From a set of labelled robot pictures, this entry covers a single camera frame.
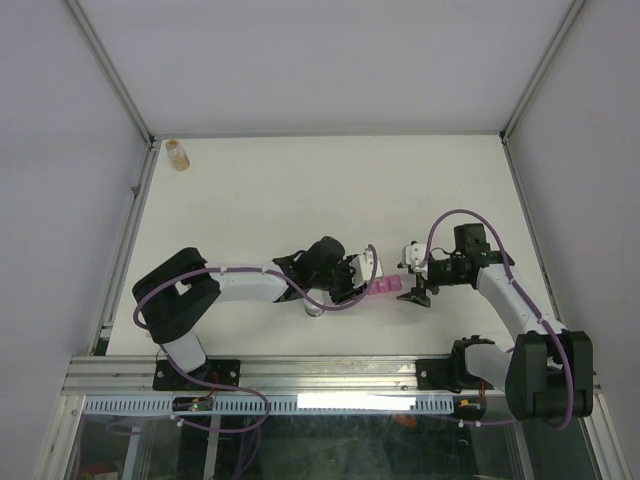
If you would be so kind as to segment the white pill bottle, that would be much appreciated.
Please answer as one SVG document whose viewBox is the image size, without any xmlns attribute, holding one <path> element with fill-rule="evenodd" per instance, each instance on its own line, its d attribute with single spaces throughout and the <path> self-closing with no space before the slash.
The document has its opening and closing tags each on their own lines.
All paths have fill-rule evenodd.
<svg viewBox="0 0 640 480">
<path fill-rule="evenodd" d="M 325 313 L 327 307 L 332 306 L 332 302 L 327 291 L 310 289 L 303 300 L 303 306 L 308 316 L 318 318 Z"/>
</svg>

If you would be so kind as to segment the pink weekly pill organizer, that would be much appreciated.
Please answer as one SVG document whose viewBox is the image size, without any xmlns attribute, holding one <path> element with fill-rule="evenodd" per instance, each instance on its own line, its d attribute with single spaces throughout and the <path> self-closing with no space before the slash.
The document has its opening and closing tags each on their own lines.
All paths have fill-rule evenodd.
<svg viewBox="0 0 640 480">
<path fill-rule="evenodd" d="M 368 290 L 369 295 L 395 293 L 402 290 L 402 278 L 400 275 L 390 275 L 376 278 Z"/>
</svg>

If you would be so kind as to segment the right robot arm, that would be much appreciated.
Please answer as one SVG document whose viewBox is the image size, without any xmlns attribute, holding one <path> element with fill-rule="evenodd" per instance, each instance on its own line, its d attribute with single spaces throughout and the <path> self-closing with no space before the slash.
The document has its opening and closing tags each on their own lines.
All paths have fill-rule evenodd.
<svg viewBox="0 0 640 480">
<path fill-rule="evenodd" d="M 400 300 L 430 307 L 443 287 L 469 286 L 494 309 L 514 344 L 501 349 L 479 335 L 455 341 L 442 366 L 427 372 L 434 385 L 459 393 L 489 385 L 504 393 L 517 420 L 563 427 L 593 411 L 593 344 L 543 313 L 516 275 L 502 247 L 493 248 L 481 223 L 458 225 L 454 249 L 436 259 L 426 244 L 404 246 L 400 267 L 415 285 Z"/>
</svg>

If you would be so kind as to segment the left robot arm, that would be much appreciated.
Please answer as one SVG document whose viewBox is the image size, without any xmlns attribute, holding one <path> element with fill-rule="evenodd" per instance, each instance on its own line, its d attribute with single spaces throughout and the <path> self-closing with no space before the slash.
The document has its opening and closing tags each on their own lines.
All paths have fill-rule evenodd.
<svg viewBox="0 0 640 480">
<path fill-rule="evenodd" d="M 348 255 L 329 236 L 260 265 L 214 265 L 197 248 L 187 247 L 134 285 L 133 322 L 150 334 L 184 386 L 215 389 L 212 367 L 195 332 L 214 304 L 301 300 L 316 314 L 344 311 L 364 300 L 379 266 L 374 246 Z"/>
</svg>

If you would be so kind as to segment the small amber bottle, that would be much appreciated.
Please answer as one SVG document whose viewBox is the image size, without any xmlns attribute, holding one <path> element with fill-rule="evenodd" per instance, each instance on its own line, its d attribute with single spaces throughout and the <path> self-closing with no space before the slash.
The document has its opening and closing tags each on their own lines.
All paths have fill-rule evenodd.
<svg viewBox="0 0 640 480">
<path fill-rule="evenodd" d="M 190 166 L 190 160 L 184 147 L 178 140 L 171 139 L 165 144 L 168 158 L 170 159 L 173 167 L 177 171 L 185 171 Z"/>
</svg>

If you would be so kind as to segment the aluminium mounting rail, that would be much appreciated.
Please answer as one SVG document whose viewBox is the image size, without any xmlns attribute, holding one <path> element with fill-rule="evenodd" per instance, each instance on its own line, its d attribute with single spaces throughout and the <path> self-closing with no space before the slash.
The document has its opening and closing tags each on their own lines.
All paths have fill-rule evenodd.
<svg viewBox="0 0 640 480">
<path fill-rule="evenodd" d="M 373 356 L 215 356 L 221 363 L 238 360 L 239 368 L 222 377 L 264 395 L 358 392 L 379 395 L 419 395 L 429 391 L 434 365 L 445 355 Z M 62 393 L 71 395 L 128 395 L 162 392 L 156 388 L 166 374 L 156 371 L 155 355 L 75 356 L 70 361 Z"/>
</svg>

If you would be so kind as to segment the right aluminium frame post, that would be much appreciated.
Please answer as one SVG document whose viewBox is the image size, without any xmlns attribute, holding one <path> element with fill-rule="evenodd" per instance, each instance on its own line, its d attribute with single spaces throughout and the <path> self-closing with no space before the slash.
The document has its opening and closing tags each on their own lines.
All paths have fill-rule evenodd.
<svg viewBox="0 0 640 480">
<path fill-rule="evenodd" d="M 540 58 L 535 64 L 514 108 L 500 131 L 500 138 L 503 144 L 509 143 L 510 137 L 515 132 L 521 118 L 549 72 L 555 58 L 564 45 L 566 38 L 571 33 L 586 4 L 586 0 L 571 0 L 569 2 Z"/>
</svg>

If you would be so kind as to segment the aluminium frame post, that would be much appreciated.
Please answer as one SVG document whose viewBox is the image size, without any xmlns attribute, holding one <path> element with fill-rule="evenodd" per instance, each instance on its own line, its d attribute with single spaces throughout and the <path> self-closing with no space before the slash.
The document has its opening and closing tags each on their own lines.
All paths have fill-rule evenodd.
<svg viewBox="0 0 640 480">
<path fill-rule="evenodd" d="M 564 45 L 566 38 L 571 33 L 586 4 L 586 0 L 571 0 L 569 2 L 540 58 L 535 64 L 514 108 L 500 131 L 500 138 L 503 144 L 509 143 L 510 137 L 515 132 L 521 118 L 549 72 L 555 58 Z"/>
<path fill-rule="evenodd" d="M 62 5 L 78 29 L 91 56 L 134 129 L 147 146 L 153 145 L 155 139 L 154 134 L 151 132 L 151 129 L 135 104 L 129 89 L 125 85 L 122 76 L 109 55 L 106 46 L 100 39 L 98 31 L 82 3 L 78 0 L 63 0 Z"/>
</svg>

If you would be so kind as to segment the left aluminium frame post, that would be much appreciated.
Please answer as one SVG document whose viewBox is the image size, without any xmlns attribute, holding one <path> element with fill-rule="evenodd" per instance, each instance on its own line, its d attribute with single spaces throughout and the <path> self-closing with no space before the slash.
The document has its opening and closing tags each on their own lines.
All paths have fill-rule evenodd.
<svg viewBox="0 0 640 480">
<path fill-rule="evenodd" d="M 122 76 L 109 55 L 106 46 L 100 39 L 98 31 L 82 3 L 78 0 L 63 0 L 62 5 L 78 29 L 91 56 L 134 129 L 147 146 L 153 145 L 155 139 L 154 134 L 151 132 L 151 129 L 135 104 L 129 89 L 125 85 Z"/>
</svg>

